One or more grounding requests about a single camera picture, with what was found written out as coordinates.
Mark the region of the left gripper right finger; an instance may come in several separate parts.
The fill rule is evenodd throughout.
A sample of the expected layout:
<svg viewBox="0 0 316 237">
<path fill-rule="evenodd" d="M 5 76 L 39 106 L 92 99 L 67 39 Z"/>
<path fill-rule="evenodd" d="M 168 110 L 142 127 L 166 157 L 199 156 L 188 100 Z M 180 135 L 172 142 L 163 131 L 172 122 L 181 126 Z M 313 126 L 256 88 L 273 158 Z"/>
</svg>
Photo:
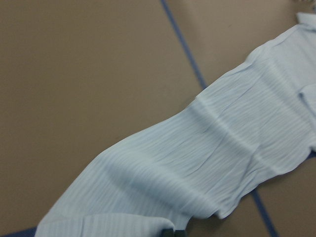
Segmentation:
<svg viewBox="0 0 316 237">
<path fill-rule="evenodd" d="M 187 237 L 187 232 L 185 230 L 175 230 L 174 237 Z"/>
</svg>

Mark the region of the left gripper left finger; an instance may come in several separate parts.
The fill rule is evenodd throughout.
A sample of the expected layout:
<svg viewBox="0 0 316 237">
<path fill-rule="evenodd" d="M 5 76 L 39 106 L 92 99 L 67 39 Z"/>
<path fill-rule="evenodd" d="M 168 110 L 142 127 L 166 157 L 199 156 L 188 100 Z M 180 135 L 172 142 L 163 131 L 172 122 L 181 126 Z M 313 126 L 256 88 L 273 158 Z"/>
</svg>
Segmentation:
<svg viewBox="0 0 316 237">
<path fill-rule="evenodd" d="M 160 237 L 174 237 L 174 230 L 164 229 L 162 230 Z"/>
</svg>

